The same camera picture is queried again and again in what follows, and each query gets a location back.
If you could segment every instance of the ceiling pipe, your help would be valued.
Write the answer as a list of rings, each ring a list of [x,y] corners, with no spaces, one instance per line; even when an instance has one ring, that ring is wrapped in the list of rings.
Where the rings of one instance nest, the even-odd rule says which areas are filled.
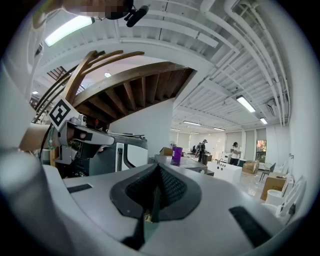
[[[282,123],[283,125],[285,124],[285,102],[284,102],[284,96],[282,93],[282,88],[281,88],[281,84],[280,84],[280,80],[276,71],[276,67],[274,65],[274,63],[271,60],[271,57],[266,49],[266,47],[264,46],[264,44],[262,43],[261,39],[258,37],[258,35],[254,32],[254,30],[250,27],[250,25],[240,16],[238,15],[236,12],[232,11],[233,6],[235,5],[235,3],[238,0],[225,0],[224,2],[224,11],[235,21],[237,22],[247,33],[248,35],[254,40],[254,42],[256,43],[257,47],[261,50],[263,56],[265,57],[267,63],[269,64],[273,77],[275,79],[275,84],[277,86],[277,89],[279,91],[279,95],[280,95],[280,101],[281,101],[281,109],[282,112],[280,113],[280,106],[279,103],[277,103],[277,107],[278,107],[278,111],[279,111],[279,118],[280,118],[280,123]]]
[[[257,13],[257,11],[256,11],[256,7],[259,4],[257,2],[254,2],[251,5],[248,1],[241,1],[240,4],[244,4],[244,5],[246,5],[247,7],[250,8],[251,12],[253,13],[253,15],[256,17],[256,19],[258,20],[259,24],[261,25],[261,27],[263,29],[263,32],[265,33],[266,38],[268,39],[269,44],[270,44],[270,46],[271,46],[271,48],[272,48],[272,50],[273,50],[273,52],[275,54],[275,58],[276,58],[276,60],[278,62],[278,65],[279,65],[279,68],[280,68],[280,71],[281,71],[281,75],[283,77],[283,81],[284,81],[284,84],[285,84],[286,93],[288,95],[289,115],[288,115],[287,123],[289,124],[290,114],[291,114],[291,103],[290,103],[289,87],[288,87],[287,75],[286,75],[286,72],[285,72],[285,69],[284,69],[284,65],[282,63],[278,48],[276,46],[276,43],[275,43],[273,37],[271,36],[269,30],[267,29],[267,26],[264,23],[263,19],[261,18],[259,13]]]
[[[230,24],[228,24],[225,20],[220,18],[219,16],[213,14],[210,12],[211,6],[214,4],[215,0],[203,0],[200,6],[200,12],[208,19],[213,21],[214,23],[218,24],[222,28],[224,28],[226,31],[228,31],[232,36],[234,36],[245,48],[246,50],[251,54],[251,56],[255,59],[256,63],[260,67],[260,70],[262,71],[262,74],[264,75],[264,78],[266,79],[267,83],[269,84],[272,94],[275,98],[277,110],[279,113],[279,120],[280,124],[282,126],[282,120],[281,120],[281,110],[280,110],[280,105],[279,105],[279,100],[277,96],[277,92],[275,90],[274,84],[272,82],[272,79],[265,67],[265,65],[262,63],[261,59],[259,58],[258,54],[256,51],[252,48],[252,46],[248,43],[247,40],[245,40],[242,35]]]

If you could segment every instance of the man in black shirt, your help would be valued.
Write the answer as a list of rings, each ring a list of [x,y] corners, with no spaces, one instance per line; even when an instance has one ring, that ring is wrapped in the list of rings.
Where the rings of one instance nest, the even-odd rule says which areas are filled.
[[[199,163],[203,163],[203,160],[204,160],[204,155],[205,155],[205,152],[206,152],[206,144],[207,143],[207,140],[203,140],[201,146],[200,146],[200,153],[199,153],[199,159],[198,159],[198,162]]]

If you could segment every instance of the cardboard box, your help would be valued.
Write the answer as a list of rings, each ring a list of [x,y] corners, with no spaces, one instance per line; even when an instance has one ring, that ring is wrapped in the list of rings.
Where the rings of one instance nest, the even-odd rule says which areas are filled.
[[[256,169],[255,162],[245,162],[242,167],[242,171],[249,174],[254,174]]]
[[[259,170],[259,161],[247,160],[243,164],[242,171],[249,174],[256,174]]]
[[[286,183],[285,178],[277,178],[277,176],[282,176],[281,173],[271,172],[265,181],[264,188],[260,199],[266,201],[268,196],[268,190],[282,191]]]
[[[160,156],[171,156],[172,157],[172,148],[169,148],[169,147],[163,147],[161,150],[160,150]]]

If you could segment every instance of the staircase underside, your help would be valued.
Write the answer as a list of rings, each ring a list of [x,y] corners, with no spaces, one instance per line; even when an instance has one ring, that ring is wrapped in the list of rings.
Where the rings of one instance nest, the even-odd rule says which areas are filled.
[[[158,62],[114,74],[77,94],[72,105],[94,119],[110,124],[134,112],[176,97],[194,70]]]

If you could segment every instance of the black rubber pad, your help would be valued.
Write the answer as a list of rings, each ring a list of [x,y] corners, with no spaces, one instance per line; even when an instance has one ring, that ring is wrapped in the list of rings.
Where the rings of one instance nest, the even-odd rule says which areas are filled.
[[[271,238],[245,208],[237,206],[230,208],[229,212],[233,215],[254,247],[262,245]]]
[[[69,193],[74,193],[74,192],[79,192],[82,190],[87,190],[87,189],[91,189],[92,186],[90,186],[89,184],[83,184],[83,185],[79,185],[79,186],[71,186],[71,187],[67,187],[66,189],[69,191]]]

